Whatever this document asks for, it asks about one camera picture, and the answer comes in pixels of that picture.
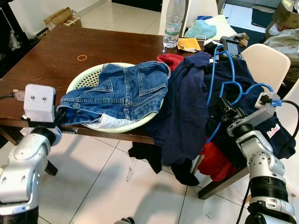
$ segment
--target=wooden table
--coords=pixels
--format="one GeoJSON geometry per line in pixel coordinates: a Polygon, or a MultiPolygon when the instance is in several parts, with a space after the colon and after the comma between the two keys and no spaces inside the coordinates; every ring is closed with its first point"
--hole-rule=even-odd
{"type": "MultiPolygon", "coordinates": [[[[182,56],[192,54],[176,48],[165,51],[162,40],[163,37],[158,35],[57,26],[0,79],[0,95],[10,93],[13,89],[24,90],[27,84],[48,85],[56,89],[56,105],[59,105],[60,98],[74,77],[95,65],[110,62],[138,64],[156,60],[163,53],[182,56]],[[87,59],[78,61],[79,55],[86,55],[87,59]]],[[[0,101],[0,134],[14,145],[22,138],[20,127],[28,126],[26,121],[20,119],[23,113],[23,102],[13,98],[0,101]]],[[[153,144],[153,139],[139,128],[126,133],[104,133],[75,125],[64,126],[62,131],[153,144]]],[[[51,167],[51,163],[49,166],[51,173],[54,167],[51,167]]],[[[200,198],[208,198],[233,180],[230,178],[224,185],[212,182],[208,188],[200,191],[204,192],[200,198]]]]}

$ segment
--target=white tile floor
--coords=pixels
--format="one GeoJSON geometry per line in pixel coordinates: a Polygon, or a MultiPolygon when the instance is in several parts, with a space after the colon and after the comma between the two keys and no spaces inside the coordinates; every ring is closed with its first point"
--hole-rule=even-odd
{"type": "MultiPolygon", "coordinates": [[[[250,8],[227,4],[224,14],[232,26],[264,32],[251,25],[250,8]]],[[[155,35],[160,13],[105,3],[81,21],[85,28],[155,35]]],[[[137,161],[132,180],[126,182],[131,146],[130,141],[63,134],[49,157],[59,171],[56,176],[43,177],[38,223],[113,224],[127,216],[134,216],[136,224],[236,222],[248,176],[207,200],[199,200],[197,192],[211,182],[209,176],[197,172],[199,186],[186,187],[169,167],[156,175],[146,160],[137,161]]],[[[6,164],[12,147],[7,143],[0,150],[0,165],[6,164]]],[[[298,198],[294,200],[298,207],[298,198]]],[[[245,209],[240,223],[248,214],[245,209]]]]}
{"type": "Polygon", "coordinates": [[[265,33],[266,29],[251,24],[252,8],[226,4],[223,14],[231,26],[265,33]]]}

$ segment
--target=green laundry basket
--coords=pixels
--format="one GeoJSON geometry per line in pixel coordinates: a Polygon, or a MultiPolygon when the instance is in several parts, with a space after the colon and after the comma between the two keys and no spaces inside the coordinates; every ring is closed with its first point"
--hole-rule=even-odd
{"type": "MultiPolygon", "coordinates": [[[[134,64],[128,64],[128,63],[111,63],[111,64],[117,64],[124,68],[134,66],[134,64]]],[[[103,69],[103,65],[104,64],[96,65],[92,68],[89,68],[89,69],[81,72],[71,82],[66,93],[68,93],[69,91],[75,90],[75,89],[86,87],[86,86],[91,86],[91,87],[97,86],[99,84],[98,75],[101,73],[101,71],[103,69]]],[[[143,119],[141,119],[133,124],[129,124],[129,125],[125,125],[125,126],[121,126],[121,127],[117,127],[117,128],[93,128],[89,124],[83,124],[83,125],[90,129],[100,131],[100,132],[122,133],[122,132],[128,132],[130,130],[133,130],[134,128],[144,125],[146,122],[149,122],[151,119],[153,119],[153,117],[155,115],[156,115],[156,113],[150,113],[143,119]]]]}

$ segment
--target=water bottle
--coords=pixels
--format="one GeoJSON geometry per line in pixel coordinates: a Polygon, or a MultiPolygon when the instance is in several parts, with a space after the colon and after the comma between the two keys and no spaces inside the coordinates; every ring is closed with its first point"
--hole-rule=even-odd
{"type": "Polygon", "coordinates": [[[178,44],[178,35],[185,14],[185,4],[185,0],[169,0],[163,39],[163,45],[167,48],[174,48],[178,44]]]}

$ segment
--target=red garment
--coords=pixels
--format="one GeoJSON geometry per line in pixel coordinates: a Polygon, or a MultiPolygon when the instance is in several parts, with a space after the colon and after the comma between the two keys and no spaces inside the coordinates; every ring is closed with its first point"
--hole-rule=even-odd
{"type": "Polygon", "coordinates": [[[206,143],[200,154],[204,154],[205,157],[197,169],[202,174],[210,175],[213,181],[221,181],[238,169],[213,142],[206,143]]]}
{"type": "Polygon", "coordinates": [[[158,62],[164,62],[172,72],[183,61],[184,57],[175,54],[163,54],[157,57],[158,62]]]}

